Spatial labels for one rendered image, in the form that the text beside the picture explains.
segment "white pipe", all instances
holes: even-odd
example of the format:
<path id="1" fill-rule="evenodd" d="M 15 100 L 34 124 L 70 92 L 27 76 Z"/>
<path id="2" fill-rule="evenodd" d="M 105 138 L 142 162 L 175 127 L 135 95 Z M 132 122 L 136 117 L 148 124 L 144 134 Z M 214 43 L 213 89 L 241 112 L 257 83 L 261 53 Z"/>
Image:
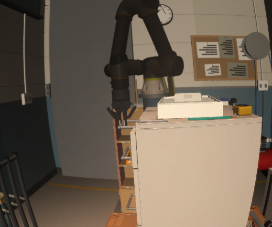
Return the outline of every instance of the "white pipe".
<path id="1" fill-rule="evenodd" d="M 258 18 L 257 18 L 257 15 L 256 15 L 255 4 L 254 4 L 254 0 L 252 0 L 252 1 L 253 1 L 253 7 L 254 7 L 256 29 L 257 29 L 257 31 L 259 32 Z M 261 62 L 261 80 L 263 80 L 263 70 L 262 70 L 262 60 L 261 60 L 261 59 L 260 59 L 260 62 Z"/>
<path id="2" fill-rule="evenodd" d="M 24 77 L 24 93 L 27 93 L 25 34 L 26 34 L 26 14 L 23 15 L 23 77 Z"/>

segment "wooden frame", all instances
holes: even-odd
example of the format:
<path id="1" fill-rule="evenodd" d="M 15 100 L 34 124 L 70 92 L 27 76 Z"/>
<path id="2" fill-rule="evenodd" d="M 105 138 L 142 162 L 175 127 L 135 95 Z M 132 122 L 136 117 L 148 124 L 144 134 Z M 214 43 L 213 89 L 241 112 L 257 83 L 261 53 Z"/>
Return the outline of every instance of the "wooden frame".
<path id="1" fill-rule="evenodd" d="M 245 38 L 244 36 L 229 36 L 233 37 L 234 44 L 234 58 L 198 58 L 196 51 L 197 42 L 218 42 L 219 36 L 224 35 L 191 35 L 192 43 L 192 53 L 194 61 L 194 73 L 195 81 L 213 81 L 213 80 L 255 80 L 254 73 L 254 60 L 239 60 L 239 55 L 237 51 L 237 38 Z M 247 63 L 248 64 L 248 78 L 228 78 L 228 67 L 227 63 Z M 206 76 L 205 64 L 220 64 L 221 75 L 220 76 Z M 255 72 L 256 76 L 257 65 L 255 62 Z"/>

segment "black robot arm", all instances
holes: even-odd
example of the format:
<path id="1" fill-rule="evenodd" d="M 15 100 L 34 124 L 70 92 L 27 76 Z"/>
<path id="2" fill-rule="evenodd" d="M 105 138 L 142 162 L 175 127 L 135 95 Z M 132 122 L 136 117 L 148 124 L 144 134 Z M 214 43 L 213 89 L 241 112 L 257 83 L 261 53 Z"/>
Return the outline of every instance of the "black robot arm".
<path id="1" fill-rule="evenodd" d="M 111 77 L 112 107 L 117 113 L 108 108 L 113 118 L 121 120 L 127 125 L 127 110 L 131 106 L 129 92 L 129 75 L 147 74 L 149 77 L 179 76 L 183 72 L 184 63 L 181 57 L 172 50 L 166 33 L 157 15 L 159 0 L 123 0 L 116 14 L 116 28 L 110 56 L 110 63 L 104 72 Z M 143 19 L 158 52 L 158 57 L 149 61 L 128 60 L 126 45 L 130 23 L 134 15 Z"/>

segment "yellow floor line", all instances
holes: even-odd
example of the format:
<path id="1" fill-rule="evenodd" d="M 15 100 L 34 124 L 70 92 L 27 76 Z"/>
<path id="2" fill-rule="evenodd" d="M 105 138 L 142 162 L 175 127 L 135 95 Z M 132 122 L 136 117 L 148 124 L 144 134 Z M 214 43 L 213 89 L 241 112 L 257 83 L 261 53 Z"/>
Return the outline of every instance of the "yellow floor line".
<path id="1" fill-rule="evenodd" d="M 259 182 L 255 182 L 255 183 L 266 183 L 267 180 L 264 180 L 264 181 L 259 181 Z"/>
<path id="2" fill-rule="evenodd" d="M 89 187 L 79 187 L 79 186 L 72 186 L 72 185 L 65 185 L 65 184 L 58 184 L 58 183 L 48 183 L 48 184 L 49 185 L 54 185 L 54 186 L 67 187 L 67 188 L 80 188 L 80 189 L 99 190 L 99 191 L 113 191 L 113 192 L 118 192 L 119 191 L 119 189 L 89 188 Z"/>

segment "gray floor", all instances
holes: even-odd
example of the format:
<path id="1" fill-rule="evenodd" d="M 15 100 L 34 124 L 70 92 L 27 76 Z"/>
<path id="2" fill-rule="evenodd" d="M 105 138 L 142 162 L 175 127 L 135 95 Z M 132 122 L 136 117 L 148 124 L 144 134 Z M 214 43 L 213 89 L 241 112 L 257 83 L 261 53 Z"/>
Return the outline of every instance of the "gray floor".
<path id="1" fill-rule="evenodd" d="M 266 180 L 257 173 L 257 181 Z M 117 180 L 66 177 L 57 174 L 50 183 L 92 188 L 118 189 Z M 261 207 L 266 183 L 255 184 L 251 205 Z M 110 213 L 121 213 L 119 192 L 69 188 L 45 184 L 30 197 L 39 227 L 104 227 Z M 23 226 L 18 209 L 15 210 L 20 226 Z M 26 212 L 30 227 L 31 219 Z"/>

